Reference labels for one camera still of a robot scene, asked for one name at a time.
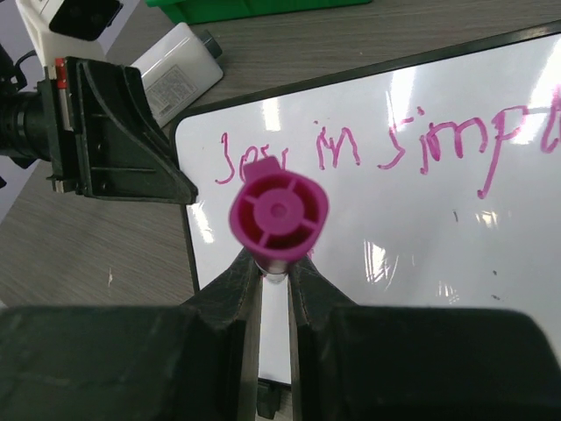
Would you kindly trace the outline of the small whiteboard with black frame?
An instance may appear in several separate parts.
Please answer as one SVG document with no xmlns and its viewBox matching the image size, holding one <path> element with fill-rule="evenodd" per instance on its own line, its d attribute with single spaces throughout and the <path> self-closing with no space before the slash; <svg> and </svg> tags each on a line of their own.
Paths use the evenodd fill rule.
<svg viewBox="0 0 561 421">
<path fill-rule="evenodd" d="M 273 156 L 327 193 L 303 259 L 353 302 L 518 311 L 560 366 L 558 21 L 207 105 L 172 138 L 201 289 L 243 248 L 243 166 Z M 289 272 L 258 270 L 259 374 L 291 387 Z"/>
</svg>

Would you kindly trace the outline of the pink white marker pen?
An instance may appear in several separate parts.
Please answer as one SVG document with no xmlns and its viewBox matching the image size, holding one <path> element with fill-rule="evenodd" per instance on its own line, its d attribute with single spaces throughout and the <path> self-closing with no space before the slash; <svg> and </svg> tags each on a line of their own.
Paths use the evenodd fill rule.
<svg viewBox="0 0 561 421">
<path fill-rule="evenodd" d="M 229 213 L 234 237 L 269 278 L 281 278 L 305 258 L 327 220 L 327 193 L 273 156 L 243 166 L 245 182 Z"/>
</svg>

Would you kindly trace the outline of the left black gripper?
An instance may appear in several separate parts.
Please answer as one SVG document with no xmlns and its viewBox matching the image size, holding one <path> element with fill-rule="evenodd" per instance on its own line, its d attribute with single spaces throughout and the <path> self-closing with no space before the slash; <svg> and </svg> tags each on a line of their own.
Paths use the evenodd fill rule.
<svg viewBox="0 0 561 421">
<path fill-rule="evenodd" d="M 50 163 L 48 179 L 57 193 L 81 192 L 112 201 L 195 201 L 198 189 L 180 171 L 176 153 L 151 113 L 138 69 L 76 62 L 79 168 L 64 60 L 46 69 L 34 91 L 25 91 L 21 64 L 29 57 L 13 61 L 7 54 L 1 56 L 3 157 L 22 169 L 35 161 Z"/>
</svg>

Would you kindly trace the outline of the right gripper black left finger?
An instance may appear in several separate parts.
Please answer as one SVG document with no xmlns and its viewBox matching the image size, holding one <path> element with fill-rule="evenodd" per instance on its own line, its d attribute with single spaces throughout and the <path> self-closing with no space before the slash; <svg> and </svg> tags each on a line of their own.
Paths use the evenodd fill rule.
<svg viewBox="0 0 561 421">
<path fill-rule="evenodd" d="M 4 420 L 252 420 L 262 283 L 247 251 L 173 306 L 1 313 Z"/>
</svg>

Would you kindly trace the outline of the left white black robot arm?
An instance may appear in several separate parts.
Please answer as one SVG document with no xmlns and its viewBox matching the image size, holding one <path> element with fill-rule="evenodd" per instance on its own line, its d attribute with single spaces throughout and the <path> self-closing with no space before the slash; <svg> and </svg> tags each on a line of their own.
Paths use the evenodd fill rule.
<svg viewBox="0 0 561 421">
<path fill-rule="evenodd" d="M 59 58 L 35 91 L 1 53 L 1 154 L 21 168 L 50 163 L 58 193 L 192 204 L 197 187 L 150 111 L 138 69 Z"/>
</svg>

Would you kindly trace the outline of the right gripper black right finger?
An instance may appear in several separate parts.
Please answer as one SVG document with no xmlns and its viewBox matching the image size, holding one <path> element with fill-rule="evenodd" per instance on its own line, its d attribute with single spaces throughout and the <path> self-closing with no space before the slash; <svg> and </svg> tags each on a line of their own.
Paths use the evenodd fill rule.
<svg viewBox="0 0 561 421">
<path fill-rule="evenodd" d="M 560 366 L 518 311 L 364 306 L 288 274 L 296 420 L 557 420 Z"/>
</svg>

